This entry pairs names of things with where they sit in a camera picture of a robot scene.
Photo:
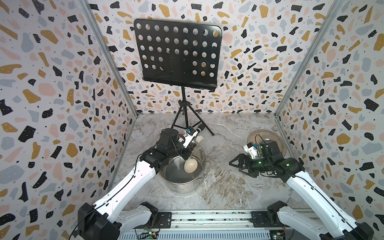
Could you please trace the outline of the stainless steel pot lid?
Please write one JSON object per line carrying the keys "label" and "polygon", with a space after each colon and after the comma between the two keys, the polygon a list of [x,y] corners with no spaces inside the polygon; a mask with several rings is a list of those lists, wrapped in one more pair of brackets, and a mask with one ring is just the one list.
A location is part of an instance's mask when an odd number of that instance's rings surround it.
{"label": "stainless steel pot lid", "polygon": [[248,143],[255,144],[255,143],[261,142],[262,139],[276,141],[278,146],[279,146],[279,149],[281,151],[283,151],[285,149],[285,147],[286,147],[282,137],[279,136],[278,134],[276,134],[275,132],[270,131],[270,130],[255,130],[255,131],[252,131],[248,135],[247,141],[248,141]]}

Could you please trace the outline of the cream plastic ladle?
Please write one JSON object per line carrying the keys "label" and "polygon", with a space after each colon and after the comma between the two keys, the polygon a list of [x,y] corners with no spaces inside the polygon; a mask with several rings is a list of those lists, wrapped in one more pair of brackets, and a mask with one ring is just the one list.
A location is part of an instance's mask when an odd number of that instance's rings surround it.
{"label": "cream plastic ladle", "polygon": [[186,173],[191,174],[195,172],[198,168],[198,161],[194,157],[193,154],[189,156],[189,158],[185,161],[184,170]]}

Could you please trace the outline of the stainless steel soup pot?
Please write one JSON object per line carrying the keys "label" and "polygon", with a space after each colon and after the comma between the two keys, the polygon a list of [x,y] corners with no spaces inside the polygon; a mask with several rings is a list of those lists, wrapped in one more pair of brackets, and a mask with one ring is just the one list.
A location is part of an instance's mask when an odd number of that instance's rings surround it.
{"label": "stainless steel soup pot", "polygon": [[166,187],[176,195],[191,194],[207,178],[211,168],[211,162],[207,161],[206,153],[199,144],[196,145],[189,159],[197,163],[197,168],[191,173],[186,171],[186,160],[182,157],[172,158],[169,164],[159,172]]}

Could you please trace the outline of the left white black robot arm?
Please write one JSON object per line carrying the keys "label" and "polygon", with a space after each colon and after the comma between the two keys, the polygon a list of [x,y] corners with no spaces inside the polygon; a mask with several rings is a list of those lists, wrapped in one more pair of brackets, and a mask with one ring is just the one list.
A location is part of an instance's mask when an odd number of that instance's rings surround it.
{"label": "left white black robot arm", "polygon": [[78,210],[79,236],[84,240],[116,240],[136,227],[157,225],[159,210],[148,202],[124,211],[126,204],[171,159],[187,160],[196,147],[195,139],[204,129],[188,127],[183,134],[172,128],[161,131],[154,146],[140,154],[134,168],[105,196],[93,205],[83,204]]}

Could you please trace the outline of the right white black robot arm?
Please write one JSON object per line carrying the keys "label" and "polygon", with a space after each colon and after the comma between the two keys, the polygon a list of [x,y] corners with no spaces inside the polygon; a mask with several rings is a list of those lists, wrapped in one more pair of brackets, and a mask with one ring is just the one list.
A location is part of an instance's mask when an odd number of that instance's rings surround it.
{"label": "right white black robot arm", "polygon": [[320,219],[319,222],[277,201],[267,208],[270,225],[287,225],[310,240],[371,240],[374,230],[367,223],[358,223],[334,203],[317,186],[304,166],[294,158],[285,158],[278,144],[270,139],[248,143],[245,153],[229,162],[239,172],[280,179],[295,190]]}

